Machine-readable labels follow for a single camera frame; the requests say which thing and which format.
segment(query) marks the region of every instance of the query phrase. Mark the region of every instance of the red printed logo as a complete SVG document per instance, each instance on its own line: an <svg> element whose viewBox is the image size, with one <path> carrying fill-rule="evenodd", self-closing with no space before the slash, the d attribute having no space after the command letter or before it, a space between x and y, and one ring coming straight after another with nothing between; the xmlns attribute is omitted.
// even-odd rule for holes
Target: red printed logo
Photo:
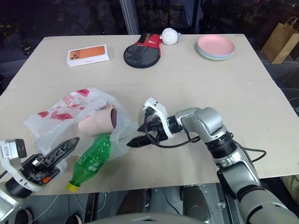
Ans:
<svg viewBox="0 0 299 224"><path fill-rule="evenodd" d="M71 106L71 108L76 108L76 107L78 107L79 106L79 104L74 104L74 105L72 105Z"/></svg>
<svg viewBox="0 0 299 224"><path fill-rule="evenodd" d="M74 99L75 98L71 94L68 94L64 97L63 101L65 102L66 105L70 105Z"/></svg>
<svg viewBox="0 0 299 224"><path fill-rule="evenodd" d="M38 115L41 116L42 118L46 117L48 114L49 114L49 112L47 112L47 111L38 113Z"/></svg>
<svg viewBox="0 0 299 224"><path fill-rule="evenodd" d="M76 92L79 93L79 94L81 94L84 97L87 97L88 94L89 94L89 90L88 89L78 90Z"/></svg>
<svg viewBox="0 0 299 224"><path fill-rule="evenodd" d="M51 115L51 119L57 119L57 120L65 120L65 119L72 119L73 117L69 113L62 113L57 114L57 111L54 111Z"/></svg>

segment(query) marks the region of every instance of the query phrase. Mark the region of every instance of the white plastic bag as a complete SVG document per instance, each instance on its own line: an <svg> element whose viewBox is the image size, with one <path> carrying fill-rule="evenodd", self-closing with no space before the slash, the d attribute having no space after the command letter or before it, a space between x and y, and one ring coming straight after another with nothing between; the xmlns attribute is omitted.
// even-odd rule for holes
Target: white plastic bag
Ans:
<svg viewBox="0 0 299 224"><path fill-rule="evenodd" d="M48 110L31 115L24 123L37 136L36 147L44 155L61 142L77 136L80 137L78 146L83 147L85 151L91 146L94 138L82 136L77 123L108 104L117 110L117 124L110 135L111 160L129 151L126 143L136 131L137 124L129 118L121 104L107 93L95 88L72 92ZM62 170L65 167L64 163L65 161L61 164L62 168L59 167Z"/></svg>

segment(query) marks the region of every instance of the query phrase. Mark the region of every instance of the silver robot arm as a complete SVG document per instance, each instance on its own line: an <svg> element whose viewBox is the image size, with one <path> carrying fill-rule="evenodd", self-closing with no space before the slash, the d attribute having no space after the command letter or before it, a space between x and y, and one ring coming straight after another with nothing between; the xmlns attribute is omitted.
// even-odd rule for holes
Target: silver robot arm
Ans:
<svg viewBox="0 0 299 224"><path fill-rule="evenodd" d="M262 188L257 172L242 147L213 108L188 108L176 113L180 126L195 132L211 152L225 192L237 198L241 214L250 224L294 224L299 219L271 192Z"/></svg>

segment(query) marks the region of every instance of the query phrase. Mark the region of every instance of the stacked plates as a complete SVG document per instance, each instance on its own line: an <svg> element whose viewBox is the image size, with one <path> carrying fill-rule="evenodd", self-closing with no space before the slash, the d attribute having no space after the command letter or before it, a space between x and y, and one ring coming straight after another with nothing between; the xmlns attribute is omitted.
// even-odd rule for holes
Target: stacked plates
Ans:
<svg viewBox="0 0 299 224"><path fill-rule="evenodd" d="M222 61L233 55L235 46L223 36L205 35L198 39L197 50L207 59Z"/></svg>

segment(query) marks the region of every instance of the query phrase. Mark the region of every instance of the yellow bottle cap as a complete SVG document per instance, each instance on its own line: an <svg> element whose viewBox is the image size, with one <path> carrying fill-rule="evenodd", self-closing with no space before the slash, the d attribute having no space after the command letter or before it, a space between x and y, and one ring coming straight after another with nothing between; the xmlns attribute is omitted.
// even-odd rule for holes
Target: yellow bottle cap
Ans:
<svg viewBox="0 0 299 224"><path fill-rule="evenodd" d="M79 189L79 187L72 185L70 182L68 182L66 188L71 192L77 192L77 190Z"/></svg>

